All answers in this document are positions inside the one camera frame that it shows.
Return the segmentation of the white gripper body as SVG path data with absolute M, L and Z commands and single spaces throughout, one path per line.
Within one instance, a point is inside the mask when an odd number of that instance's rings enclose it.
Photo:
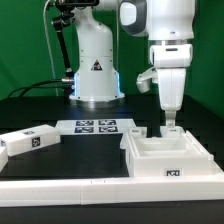
M 192 61 L 191 44 L 152 45 L 150 62 L 158 76 L 159 99 L 165 111 L 178 111 L 182 106 L 186 69 Z

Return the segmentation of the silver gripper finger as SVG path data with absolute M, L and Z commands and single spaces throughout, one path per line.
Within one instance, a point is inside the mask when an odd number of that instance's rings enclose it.
M 168 128 L 173 128 L 175 126 L 175 121 L 176 121 L 176 112 L 166 111 L 165 118 L 166 118 L 166 126 Z

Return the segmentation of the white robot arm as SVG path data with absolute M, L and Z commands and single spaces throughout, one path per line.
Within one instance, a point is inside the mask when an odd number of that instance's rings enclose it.
M 148 37 L 152 67 L 140 74 L 137 86 L 146 92 L 152 82 L 159 88 L 166 126 L 175 126 L 183 101 L 186 68 L 192 61 L 193 19 L 196 0 L 99 0 L 98 10 L 119 12 L 122 28 L 132 36 Z M 90 6 L 74 10 L 80 67 L 75 73 L 77 101 L 94 105 L 122 98 L 113 69 L 112 32 L 93 18 Z

